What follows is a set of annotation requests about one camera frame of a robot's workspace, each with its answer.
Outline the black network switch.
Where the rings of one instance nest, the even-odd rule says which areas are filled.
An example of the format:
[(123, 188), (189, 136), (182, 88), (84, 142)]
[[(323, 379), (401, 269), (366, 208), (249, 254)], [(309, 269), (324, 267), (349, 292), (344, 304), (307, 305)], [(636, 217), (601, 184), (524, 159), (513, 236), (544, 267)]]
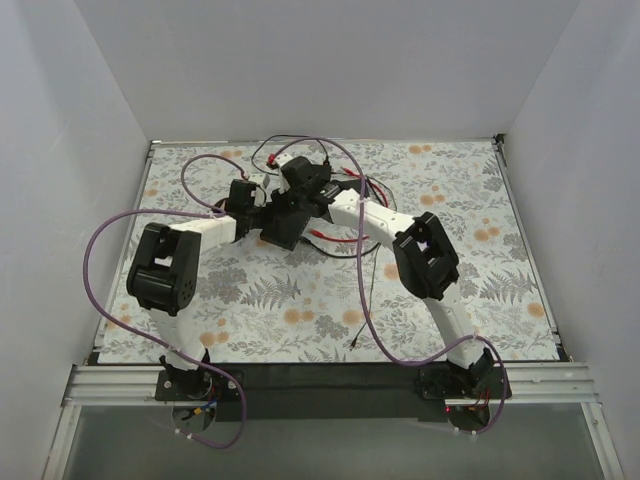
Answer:
[(310, 219), (308, 212), (291, 204), (269, 203), (261, 213), (260, 239), (293, 251)]

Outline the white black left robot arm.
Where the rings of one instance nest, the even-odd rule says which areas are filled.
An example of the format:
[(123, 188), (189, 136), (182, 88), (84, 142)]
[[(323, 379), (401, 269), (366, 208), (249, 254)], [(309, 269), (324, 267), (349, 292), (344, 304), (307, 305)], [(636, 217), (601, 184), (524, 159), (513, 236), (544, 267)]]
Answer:
[(265, 174), (235, 180), (226, 201), (226, 215), (174, 225), (151, 222), (140, 237), (127, 277), (127, 292), (149, 313), (159, 338), (167, 344), (160, 363), (169, 381), (191, 399), (204, 398), (213, 384), (211, 373), (182, 358), (209, 360), (190, 320), (201, 257), (240, 240), (258, 226), (268, 185)]

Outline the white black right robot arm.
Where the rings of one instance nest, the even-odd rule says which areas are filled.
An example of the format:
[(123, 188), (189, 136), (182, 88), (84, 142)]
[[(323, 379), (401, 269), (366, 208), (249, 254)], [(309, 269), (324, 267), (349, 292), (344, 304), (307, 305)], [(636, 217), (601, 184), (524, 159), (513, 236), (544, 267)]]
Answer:
[(311, 219), (323, 219), (356, 231), (357, 260), (366, 239), (387, 248), (394, 254), (402, 285), (425, 304), (445, 343), (446, 363), (435, 381), (437, 391), (465, 396), (485, 392), (498, 356), (476, 336), (467, 317), (459, 257), (437, 216), (411, 216), (378, 203), (370, 199), (364, 175), (347, 184), (334, 179), (328, 163), (282, 153), (271, 156), (267, 165), (278, 173), (280, 185), (271, 195), (275, 212), (262, 239), (291, 250)]

